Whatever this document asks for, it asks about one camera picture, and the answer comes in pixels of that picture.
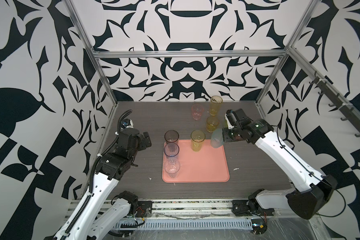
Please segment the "teal glass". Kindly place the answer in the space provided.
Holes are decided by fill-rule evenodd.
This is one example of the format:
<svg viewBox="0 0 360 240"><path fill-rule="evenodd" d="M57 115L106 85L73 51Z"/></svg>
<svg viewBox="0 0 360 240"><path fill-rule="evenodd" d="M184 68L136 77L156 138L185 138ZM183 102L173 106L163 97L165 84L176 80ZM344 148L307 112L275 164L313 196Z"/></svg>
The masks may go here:
<svg viewBox="0 0 360 240"><path fill-rule="evenodd" d="M211 146L215 149L221 147L224 144L223 129L216 129L211 136Z"/></svg>

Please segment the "tall amber glass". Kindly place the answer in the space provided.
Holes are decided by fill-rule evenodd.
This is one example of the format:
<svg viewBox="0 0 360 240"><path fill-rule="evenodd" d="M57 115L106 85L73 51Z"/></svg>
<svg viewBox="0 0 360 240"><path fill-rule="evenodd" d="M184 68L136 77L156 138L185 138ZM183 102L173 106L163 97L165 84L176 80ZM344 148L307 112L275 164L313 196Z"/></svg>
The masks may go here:
<svg viewBox="0 0 360 240"><path fill-rule="evenodd" d="M220 107L223 103L223 99L220 96L212 96L210 99L210 110L209 113L211 116L216 116L220 110Z"/></svg>

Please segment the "blue glass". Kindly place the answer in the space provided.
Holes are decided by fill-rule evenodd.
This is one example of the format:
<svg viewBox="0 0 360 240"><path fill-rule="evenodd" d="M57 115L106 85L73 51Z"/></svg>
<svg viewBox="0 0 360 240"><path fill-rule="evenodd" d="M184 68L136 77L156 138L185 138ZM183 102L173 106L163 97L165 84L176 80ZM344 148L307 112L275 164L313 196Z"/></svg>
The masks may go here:
<svg viewBox="0 0 360 240"><path fill-rule="evenodd" d="M168 160L177 160L180 153L180 147L176 143L167 143L164 147L164 155Z"/></svg>

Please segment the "dark smoky glass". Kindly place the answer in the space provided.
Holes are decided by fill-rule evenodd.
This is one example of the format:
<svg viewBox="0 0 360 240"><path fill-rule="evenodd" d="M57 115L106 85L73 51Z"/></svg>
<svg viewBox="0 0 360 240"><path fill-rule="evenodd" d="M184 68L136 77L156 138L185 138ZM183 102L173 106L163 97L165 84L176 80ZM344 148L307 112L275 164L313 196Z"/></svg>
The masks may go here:
<svg viewBox="0 0 360 240"><path fill-rule="evenodd" d="M168 144L176 144L179 145L179 138L180 135L177 131L175 130L168 130L165 135L165 144L164 146L168 145Z"/></svg>

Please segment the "green glass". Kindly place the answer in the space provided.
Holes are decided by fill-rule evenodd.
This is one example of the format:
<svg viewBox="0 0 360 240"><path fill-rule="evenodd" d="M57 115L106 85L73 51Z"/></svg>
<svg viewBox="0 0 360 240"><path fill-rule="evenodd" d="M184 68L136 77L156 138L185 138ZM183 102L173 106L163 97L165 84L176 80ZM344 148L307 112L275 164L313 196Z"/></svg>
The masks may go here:
<svg viewBox="0 0 360 240"><path fill-rule="evenodd" d="M199 152L203 146L206 135L201 130L194 130L191 133L191 148L194 152Z"/></svg>

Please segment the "pink glass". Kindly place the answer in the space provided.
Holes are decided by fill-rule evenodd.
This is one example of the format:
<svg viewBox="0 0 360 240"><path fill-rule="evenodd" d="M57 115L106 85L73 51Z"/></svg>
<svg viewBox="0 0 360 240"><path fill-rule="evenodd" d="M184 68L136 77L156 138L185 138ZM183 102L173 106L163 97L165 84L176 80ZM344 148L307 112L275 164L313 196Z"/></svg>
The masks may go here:
<svg viewBox="0 0 360 240"><path fill-rule="evenodd" d="M204 107L202 105L195 104L195 105L192 106L191 110L192 110L193 119L194 120L200 120L205 109L204 109Z"/></svg>

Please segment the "pink tray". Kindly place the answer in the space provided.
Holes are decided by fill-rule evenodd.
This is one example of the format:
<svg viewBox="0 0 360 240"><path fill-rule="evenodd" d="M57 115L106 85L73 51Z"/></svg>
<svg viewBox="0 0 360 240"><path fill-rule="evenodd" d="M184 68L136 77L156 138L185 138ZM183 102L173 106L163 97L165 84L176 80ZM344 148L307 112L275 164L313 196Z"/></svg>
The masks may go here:
<svg viewBox="0 0 360 240"><path fill-rule="evenodd" d="M180 153L169 174L166 167L162 179L166 183L224 183L230 179L225 149L213 148L210 140L205 140L200 151L191 148L191 140L179 140Z"/></svg>

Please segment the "clear glass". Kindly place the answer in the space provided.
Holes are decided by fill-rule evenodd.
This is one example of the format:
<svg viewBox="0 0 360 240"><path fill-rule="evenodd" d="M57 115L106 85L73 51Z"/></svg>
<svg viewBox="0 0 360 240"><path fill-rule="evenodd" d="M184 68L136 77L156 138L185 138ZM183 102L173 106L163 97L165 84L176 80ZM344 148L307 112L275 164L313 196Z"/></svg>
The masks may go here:
<svg viewBox="0 0 360 240"><path fill-rule="evenodd" d="M180 171L181 164L177 159L167 159L164 162L164 170L171 178L176 178Z"/></svg>

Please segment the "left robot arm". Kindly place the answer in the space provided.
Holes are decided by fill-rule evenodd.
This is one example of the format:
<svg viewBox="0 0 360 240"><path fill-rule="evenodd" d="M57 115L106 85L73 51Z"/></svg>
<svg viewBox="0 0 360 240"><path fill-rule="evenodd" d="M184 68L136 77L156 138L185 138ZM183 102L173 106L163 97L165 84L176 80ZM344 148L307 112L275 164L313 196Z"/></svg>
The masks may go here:
<svg viewBox="0 0 360 240"><path fill-rule="evenodd" d="M147 132L134 128L118 133L109 150L99 155L90 174L89 186L69 219L49 240L102 240L126 216L133 216L138 197L128 191L118 194L114 204L102 215L103 204L134 164L137 153L151 147Z"/></svg>

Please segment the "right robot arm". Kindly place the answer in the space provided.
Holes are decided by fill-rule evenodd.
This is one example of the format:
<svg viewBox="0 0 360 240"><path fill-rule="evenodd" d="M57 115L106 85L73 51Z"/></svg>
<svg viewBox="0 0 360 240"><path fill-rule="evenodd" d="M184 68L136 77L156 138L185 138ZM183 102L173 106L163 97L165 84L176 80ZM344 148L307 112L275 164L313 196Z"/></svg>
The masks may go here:
<svg viewBox="0 0 360 240"><path fill-rule="evenodd" d="M259 189L248 197L245 213L260 215L266 210L291 210L302 219L309 220L319 213L337 191L337 180L323 175L280 137L279 128L264 119L253 121L243 109L227 110L227 127L222 136L225 143L245 141L266 153L287 175L293 187L287 190Z"/></svg>

